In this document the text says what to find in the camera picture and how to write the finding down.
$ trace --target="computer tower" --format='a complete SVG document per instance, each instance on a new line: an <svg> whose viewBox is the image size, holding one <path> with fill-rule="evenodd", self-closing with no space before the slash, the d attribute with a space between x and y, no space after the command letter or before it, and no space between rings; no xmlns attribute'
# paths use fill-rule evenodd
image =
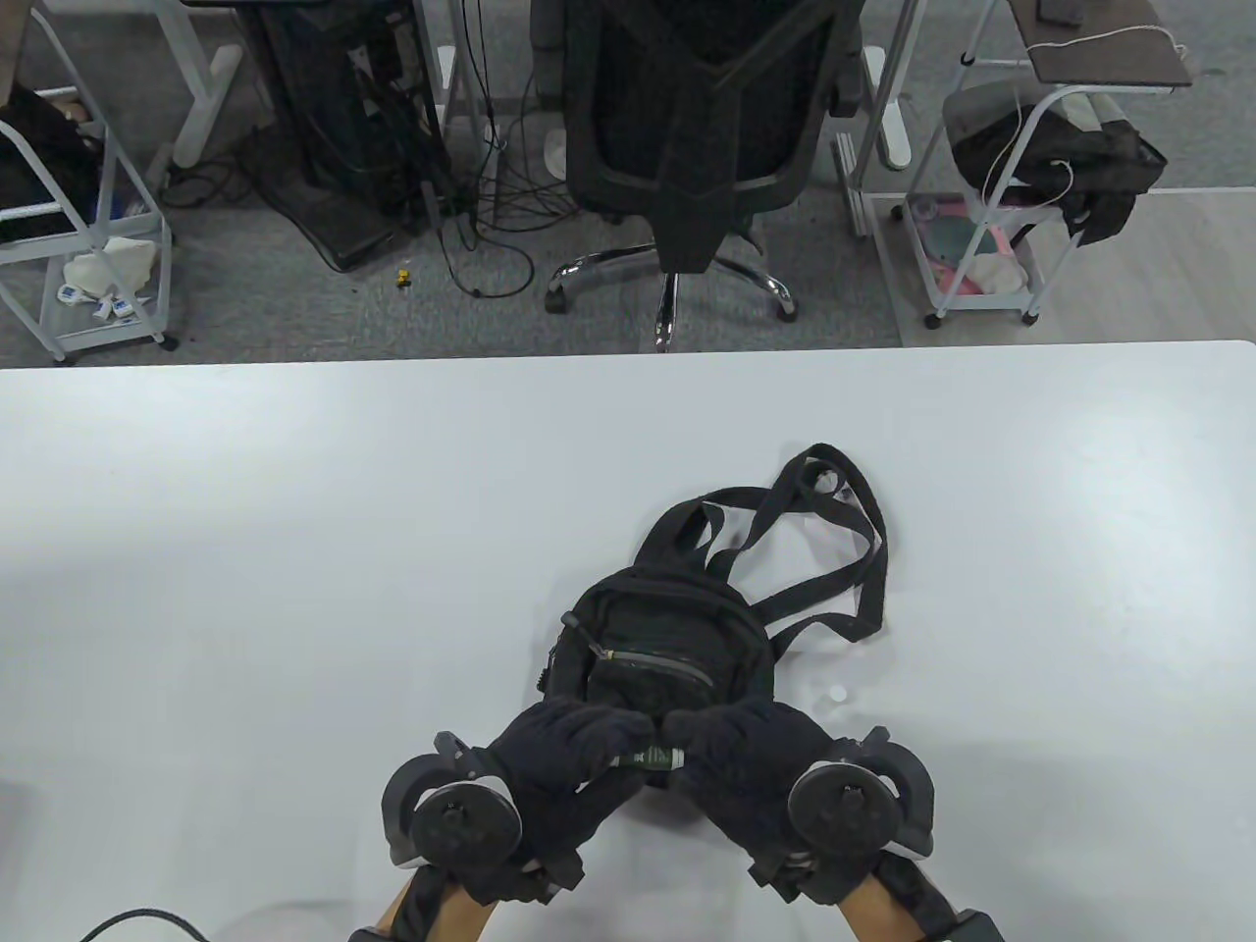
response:
<svg viewBox="0 0 1256 942"><path fill-rule="evenodd" d="M412 0L263 6L295 133L325 182L386 216L450 177Z"/></svg>

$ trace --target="brown tabletop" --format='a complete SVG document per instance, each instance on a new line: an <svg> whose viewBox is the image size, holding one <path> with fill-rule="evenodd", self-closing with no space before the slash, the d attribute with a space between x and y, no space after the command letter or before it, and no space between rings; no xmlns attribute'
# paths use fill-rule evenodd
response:
<svg viewBox="0 0 1256 942"><path fill-rule="evenodd" d="M1035 43L1066 43L1123 26L1159 25L1149 0L1086 0L1081 29L1053 26L1037 20L1037 0L1007 0L1016 16L1021 39ZM1029 54L1040 82L1056 85L1159 85L1179 88L1191 75L1173 43L1156 30L1140 29L1119 36L1078 43L1066 49L1034 49Z"/></svg>

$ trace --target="black glove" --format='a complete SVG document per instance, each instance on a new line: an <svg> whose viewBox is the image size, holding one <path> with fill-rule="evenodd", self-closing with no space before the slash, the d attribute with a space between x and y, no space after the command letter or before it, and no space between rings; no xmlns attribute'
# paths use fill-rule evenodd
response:
<svg viewBox="0 0 1256 942"><path fill-rule="evenodd" d="M875 855L821 855L790 823L794 782L836 749L805 713L767 700L677 710L663 721L662 745L685 750L672 788L754 858L750 872L760 884L771 883L786 899L821 872L825 896L844 898L875 865Z"/></svg>
<svg viewBox="0 0 1256 942"><path fill-rule="evenodd" d="M646 784L644 772L612 769L610 760L641 752L653 740L649 717L628 710L550 700L520 713L492 745L474 751L510 789L524 835L491 880L489 874L457 874L463 885L472 891L489 880L495 889L486 888L485 896L511 899L544 898L533 884L546 880L574 885L579 870L568 874L575 849ZM545 872L525 869L533 862Z"/></svg>

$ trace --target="white cord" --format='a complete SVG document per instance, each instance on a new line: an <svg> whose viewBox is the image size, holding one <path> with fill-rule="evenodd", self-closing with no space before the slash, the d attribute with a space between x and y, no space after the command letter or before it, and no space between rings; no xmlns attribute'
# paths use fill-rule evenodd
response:
<svg viewBox="0 0 1256 942"><path fill-rule="evenodd" d="M1059 196L1055 196L1055 197L1048 200L1046 202L1040 202L1037 206L1026 206L1022 210L1022 212L1032 212L1034 210L1045 210L1048 206L1050 206L1053 203L1056 203L1060 200L1063 200L1065 196L1068 196L1069 191L1073 190L1073 185L1075 182L1078 182L1078 175L1073 172L1073 165L1069 163L1068 161L1051 161L1051 166L1053 167L1064 167L1066 171L1069 171L1069 185L1066 187L1064 187L1064 192L1060 193Z"/></svg>
<svg viewBox="0 0 1256 942"><path fill-rule="evenodd" d="M1079 43L1093 43L1096 39L1109 39L1112 36L1119 36L1122 33L1135 33L1138 30L1150 30L1152 33L1163 33L1169 38L1173 44L1173 51L1178 54L1179 59L1186 58L1187 48L1184 43L1178 43L1177 36L1169 33L1164 26L1153 23L1143 23L1137 26L1122 26L1120 29L1110 30L1109 33L1096 33L1093 36L1078 36L1076 39L1069 39L1064 43L1035 43L1034 45L1025 46L1026 53L1032 53L1035 49L1068 49L1070 45L1078 45Z"/></svg>
<svg viewBox="0 0 1256 942"><path fill-rule="evenodd" d="M986 178L981 183L981 200L982 200L982 202L990 202L990 193L987 192L987 190L990 187L990 177L995 172L995 167L999 166L999 162L1004 158L1004 156L1007 153L1007 151L1011 147L1015 146L1016 141L1020 138L1020 132L1025 127L1025 116L1021 113L1021 108L1020 108L1020 90L1016 88L1016 85L1012 85L1012 98L1016 102L1016 131L1012 132L1012 139L1009 141L1006 144L1004 144L1004 149L999 152L999 156L995 157L995 162L991 163L990 165L990 170L986 171ZM1060 200L1063 200L1065 196L1069 195L1069 191L1073 190L1073 185L1078 180L1076 173L1073 172L1073 165L1069 163L1068 161L1051 161L1051 166L1053 167L1063 166L1065 170L1069 171L1069 185L1066 187L1064 187L1064 192L1060 193L1059 196L1051 198L1051 200L1048 200L1046 202L1040 202L1037 206L1017 207L1019 210L1021 210L1021 211L1044 210L1048 206L1050 206L1053 203L1056 203Z"/></svg>
<svg viewBox="0 0 1256 942"><path fill-rule="evenodd" d="M990 193L987 192L987 188L990 187L990 176L995 172L995 167L999 166L999 161L1001 161L1007 151L1016 144L1016 138L1020 137L1021 128L1025 127L1025 116L1021 114L1020 111L1020 92L1015 84L1012 85L1012 97L1016 99L1016 131L1012 132L1012 139L1009 141L1004 149L999 152L999 156L995 157L995 162L991 163L990 170L986 171L986 178L981 183L982 202L990 202Z"/></svg>

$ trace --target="zipper pull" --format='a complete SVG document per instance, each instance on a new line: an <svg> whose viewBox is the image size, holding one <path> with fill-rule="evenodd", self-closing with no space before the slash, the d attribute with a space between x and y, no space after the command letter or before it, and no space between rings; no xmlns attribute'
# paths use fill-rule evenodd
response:
<svg viewBox="0 0 1256 942"><path fill-rule="evenodd" d="M564 628L570 628L571 631L580 633L580 637L584 638L584 643L589 646L589 651L593 652L593 656L597 657L598 661L609 661L614 654L613 651L607 651L593 639L593 636L585 631L583 624L580 624L580 619L575 617L575 612L564 612L559 620L563 623Z"/></svg>

